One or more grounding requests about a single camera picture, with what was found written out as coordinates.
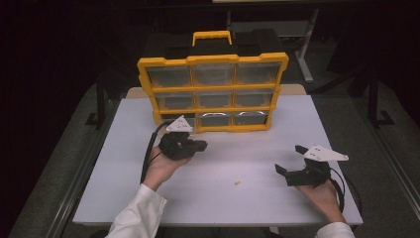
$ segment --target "plastic drawer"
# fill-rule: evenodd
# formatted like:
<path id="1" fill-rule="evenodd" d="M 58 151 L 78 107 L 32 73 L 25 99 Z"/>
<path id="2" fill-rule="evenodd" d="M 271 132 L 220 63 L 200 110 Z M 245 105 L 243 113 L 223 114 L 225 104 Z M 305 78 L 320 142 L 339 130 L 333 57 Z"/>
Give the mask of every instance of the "plastic drawer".
<path id="1" fill-rule="evenodd" d="M 192 92 L 157 92 L 155 97 L 160 109 L 192 108 Z"/>
<path id="2" fill-rule="evenodd" d="M 238 63 L 237 83 L 275 83 L 279 62 Z"/>
<path id="3" fill-rule="evenodd" d="M 182 114 L 161 114 L 161 121 L 168 121 L 168 120 L 174 120 L 179 118 L 180 116 L 184 116 L 186 122 L 191 127 L 195 128 L 195 114 L 194 113 L 182 113 Z"/>
<path id="4" fill-rule="evenodd" d="M 268 111 L 235 112 L 235 125 L 264 125 Z"/>
<path id="5" fill-rule="evenodd" d="M 215 108 L 231 107 L 233 90 L 222 91 L 196 91 L 195 102 L 197 107 Z"/>
<path id="6" fill-rule="evenodd" d="M 205 63 L 192 67 L 194 85 L 231 85 L 235 65 L 232 63 Z"/>
<path id="7" fill-rule="evenodd" d="M 188 66 L 156 66 L 147 68 L 153 87 L 191 85 Z"/>
<path id="8" fill-rule="evenodd" d="M 229 126 L 231 124 L 230 112 L 209 112 L 198 114 L 198 119 L 201 127 L 219 127 Z"/>
<path id="9" fill-rule="evenodd" d="M 274 90 L 271 88 L 255 89 L 255 90 L 236 90 L 235 106 L 252 107 L 252 106 L 269 106 Z"/>

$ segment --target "dark background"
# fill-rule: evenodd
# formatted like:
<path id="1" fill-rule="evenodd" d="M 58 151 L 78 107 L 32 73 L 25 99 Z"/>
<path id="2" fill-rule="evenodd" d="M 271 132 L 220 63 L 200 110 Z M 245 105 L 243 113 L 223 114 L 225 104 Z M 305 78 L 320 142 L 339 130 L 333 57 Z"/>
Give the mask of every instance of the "dark background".
<path id="1" fill-rule="evenodd" d="M 136 64 L 149 33 L 225 28 L 226 9 L 133 11 L 133 6 L 153 7 L 158 2 L 175 3 L 1 1 L 1 237 L 9 233 L 77 103 L 99 74 L 107 93 L 118 98 L 139 86 Z M 176 1 L 182 6 L 191 2 L 197 1 Z M 357 4 L 323 5 L 312 40 L 338 42 L 332 71 L 346 72 L 367 61 L 420 125 L 418 5 L 414 0 L 351 2 Z M 252 11 L 244 7 L 233 17 L 307 19 L 311 7 L 278 5 Z"/>

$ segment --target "table surface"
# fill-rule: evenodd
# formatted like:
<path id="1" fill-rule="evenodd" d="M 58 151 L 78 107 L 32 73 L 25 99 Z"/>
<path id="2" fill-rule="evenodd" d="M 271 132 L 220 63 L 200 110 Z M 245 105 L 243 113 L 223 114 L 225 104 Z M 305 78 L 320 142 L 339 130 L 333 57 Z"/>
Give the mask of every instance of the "table surface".
<path id="1" fill-rule="evenodd" d="M 303 169 L 303 157 L 294 151 L 295 145 L 330 147 L 312 98 L 280 96 L 272 122 L 267 131 L 192 135 L 194 140 L 207 141 L 208 147 L 159 188 L 158 193 L 168 199 L 161 225 L 296 226 L 324 222 L 306 197 L 287 186 L 274 169 L 274 164 L 289 171 Z M 73 222 L 109 224 L 127 206 L 137 192 L 144 154 L 156 127 L 148 99 L 121 101 Z M 341 174 L 337 163 L 330 166 Z M 351 194 L 346 192 L 345 198 L 347 221 L 362 224 Z"/>

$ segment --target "hand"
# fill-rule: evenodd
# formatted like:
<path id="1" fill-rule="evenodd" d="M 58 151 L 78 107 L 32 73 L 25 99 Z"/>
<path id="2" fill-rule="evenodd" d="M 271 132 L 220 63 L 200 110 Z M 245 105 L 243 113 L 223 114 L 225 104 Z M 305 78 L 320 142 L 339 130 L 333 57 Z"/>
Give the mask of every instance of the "hand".
<path id="1" fill-rule="evenodd" d="M 156 191 L 162 183 L 170 179 L 173 173 L 179 167 L 187 164 L 191 158 L 173 161 L 166 157 L 159 147 L 153 147 L 150 160 L 143 184 Z"/>
<path id="2" fill-rule="evenodd" d="M 296 188 L 309 198 L 315 208 L 318 209 L 329 222 L 346 222 L 346 219 L 339 208 L 336 189 L 329 180 L 317 187 L 301 185 Z"/>

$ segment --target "cable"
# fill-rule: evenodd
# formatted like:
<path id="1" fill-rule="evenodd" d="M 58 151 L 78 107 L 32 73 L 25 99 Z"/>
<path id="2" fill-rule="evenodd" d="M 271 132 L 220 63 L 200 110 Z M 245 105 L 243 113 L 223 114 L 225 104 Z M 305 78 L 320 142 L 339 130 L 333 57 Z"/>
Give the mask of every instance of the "cable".
<path id="1" fill-rule="evenodd" d="M 156 157 L 158 157 L 158 155 L 160 155 L 161 154 L 161 152 L 159 152 L 159 153 L 157 153 L 157 155 L 155 155 L 150 161 L 149 161 L 149 165 L 151 164 L 151 162 L 156 158 Z"/>
<path id="2" fill-rule="evenodd" d="M 336 173 L 336 175 L 340 178 L 340 181 L 342 182 L 343 195 L 345 195 L 345 194 L 346 194 L 346 186 L 344 185 L 343 178 L 342 178 L 342 177 L 339 175 L 339 173 L 338 173 L 336 170 L 334 170 L 333 168 L 330 168 L 330 170 L 331 170 L 331 171 L 333 171 L 333 172 L 335 172 L 335 173 Z"/>
<path id="3" fill-rule="evenodd" d="M 151 139 L 149 140 L 149 145 L 148 148 L 146 150 L 146 154 L 145 154 L 145 160 L 143 161 L 143 167 L 142 167 L 142 176 L 140 178 L 140 183 L 142 183 L 145 180 L 146 177 L 146 172 L 148 171 L 149 168 L 149 158 L 151 157 L 151 153 L 152 153 L 152 148 L 154 147 L 155 144 L 155 140 L 158 136 L 158 131 L 160 130 L 160 128 L 162 128 L 163 126 L 167 126 L 170 125 L 172 122 L 174 122 L 174 120 L 168 120 L 168 121 L 164 121 L 163 123 L 161 123 L 157 129 L 152 133 Z"/>
<path id="4" fill-rule="evenodd" d="M 339 184 L 335 180 L 333 180 L 331 178 L 331 176 L 326 175 L 325 173 L 323 173 L 322 171 L 318 170 L 317 168 L 314 168 L 314 167 L 311 167 L 311 166 L 308 166 L 307 168 L 310 168 L 311 170 L 318 172 L 320 175 L 324 176 L 325 179 L 329 180 L 333 184 L 334 188 L 336 189 L 337 195 L 339 196 L 339 208 L 340 208 L 340 211 L 343 212 L 343 210 L 344 210 L 344 203 L 345 203 L 344 195 L 345 195 L 345 191 L 346 191 L 346 187 L 344 185 L 343 178 L 337 173 L 337 171 L 335 171 L 334 169 L 330 168 L 330 170 L 331 171 L 334 171 L 337 174 L 337 176 L 340 178 L 340 180 L 341 180 L 341 182 L 343 184 L 343 189 L 341 189 L 340 186 L 339 186 Z"/>

